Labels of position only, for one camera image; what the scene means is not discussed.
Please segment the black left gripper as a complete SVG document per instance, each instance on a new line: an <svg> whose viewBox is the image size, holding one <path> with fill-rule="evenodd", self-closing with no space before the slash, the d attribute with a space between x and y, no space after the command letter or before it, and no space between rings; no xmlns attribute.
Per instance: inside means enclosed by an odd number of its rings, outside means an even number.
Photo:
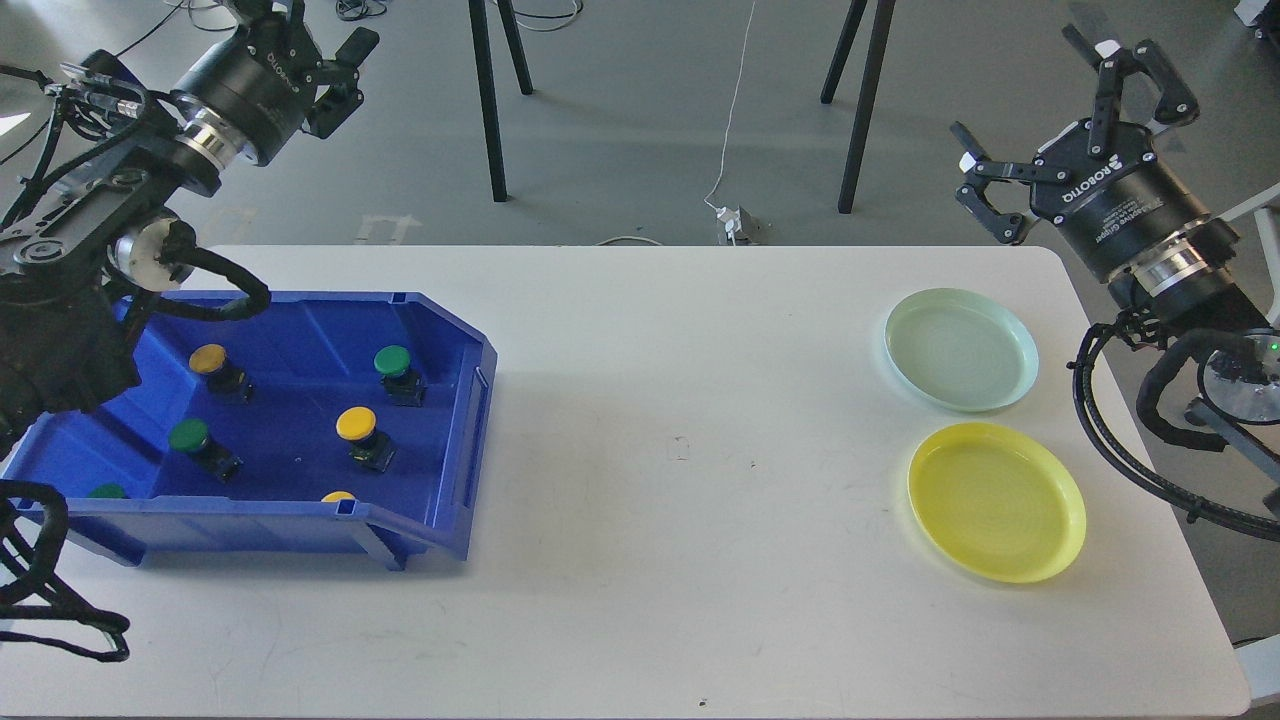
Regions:
<svg viewBox="0 0 1280 720"><path fill-rule="evenodd" d="M238 152L265 167L297 132L329 138L364 104L358 72L379 42L376 31L356 27L325 59L305 26L305 1L236 1L236 33L172 96L187 120L230 128Z"/></svg>

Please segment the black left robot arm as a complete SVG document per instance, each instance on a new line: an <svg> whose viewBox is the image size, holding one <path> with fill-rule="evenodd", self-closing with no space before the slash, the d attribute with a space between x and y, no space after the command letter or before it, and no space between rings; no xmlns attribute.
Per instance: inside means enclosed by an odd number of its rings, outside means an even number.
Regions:
<svg viewBox="0 0 1280 720"><path fill-rule="evenodd" d="M168 201L218 192L243 158L268 165L297 132L330 137L364 102L379 35L358 26L326 58L302 1L229 1L232 35L168 92L116 54L33 81L46 137L3 215L1 425L9 455L42 416L90 413L140 384L134 348L155 314L236 322L271 295L207 249Z"/></svg>

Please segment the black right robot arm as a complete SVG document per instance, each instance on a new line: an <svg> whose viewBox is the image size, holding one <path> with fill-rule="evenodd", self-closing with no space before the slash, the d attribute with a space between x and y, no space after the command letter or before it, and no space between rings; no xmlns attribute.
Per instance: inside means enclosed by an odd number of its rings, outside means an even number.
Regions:
<svg viewBox="0 0 1280 720"><path fill-rule="evenodd" d="M1238 233L1155 151L1158 129L1198 117L1196 96L1152 40L1134 49L1093 44L1074 26L1062 36L1096 73L1091 114L1027 163L992 159L954 123L964 149L956 200L1000 243L1019 245L1034 222L1051 223L1117 304L1116 318L1093 324L1069 365L1078 419L1101 456L1190 523L1276 541L1276 491L1265 497L1266 515L1197 495L1138 460L1100 411L1092 377L1105 346L1156 348L1134 402L1140 424L1166 445L1235 448L1277 478L1277 454L1252 433L1277 424L1277 323L1228 269Z"/></svg>

